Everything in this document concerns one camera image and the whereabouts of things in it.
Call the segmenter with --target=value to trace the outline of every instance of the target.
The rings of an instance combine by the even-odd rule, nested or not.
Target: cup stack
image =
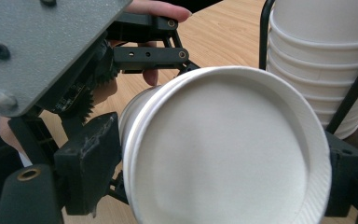
[[[358,0],[276,0],[267,70],[308,100],[324,128],[358,76]],[[358,128],[358,100],[335,135]]]

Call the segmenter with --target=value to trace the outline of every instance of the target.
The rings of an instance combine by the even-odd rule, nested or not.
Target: table surface
[[[200,67],[219,65],[245,65],[258,67],[259,20],[264,1],[225,0],[195,13],[181,23],[178,31],[182,44],[189,51],[190,59]],[[177,70],[160,70],[158,84],[177,76]],[[107,112],[120,115],[126,104],[137,93],[148,88],[140,75],[119,75],[118,91],[106,101],[95,106],[92,118]],[[44,112],[42,118],[48,125],[59,146],[65,135],[57,116]],[[323,224],[354,223],[357,211],[348,217],[327,217]],[[104,197],[98,204],[97,217],[64,216],[65,223],[136,223],[128,205]]]

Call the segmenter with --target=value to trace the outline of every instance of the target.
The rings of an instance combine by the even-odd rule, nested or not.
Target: black metal rod
[[[335,133],[338,129],[338,126],[341,124],[342,120],[345,119],[348,112],[350,112],[351,108],[353,107],[354,103],[358,98],[358,77],[353,82],[350,90],[348,91],[347,95],[345,96],[342,103],[339,105],[339,108],[331,119],[330,123],[328,124],[326,130],[330,133]]]
[[[258,68],[266,70],[267,66],[267,45],[269,36],[269,14],[271,13],[272,6],[275,0],[267,0],[261,11],[260,18],[260,43],[259,43],[259,58]]]

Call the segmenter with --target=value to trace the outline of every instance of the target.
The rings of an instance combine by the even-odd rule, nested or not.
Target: gray metal plate
[[[0,0],[0,115],[25,113],[131,0]]]

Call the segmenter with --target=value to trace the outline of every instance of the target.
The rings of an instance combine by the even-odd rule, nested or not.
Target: stack of paper cups
[[[324,128],[358,76],[358,0],[276,0],[267,70],[308,100]],[[335,135],[358,128],[358,100]]]

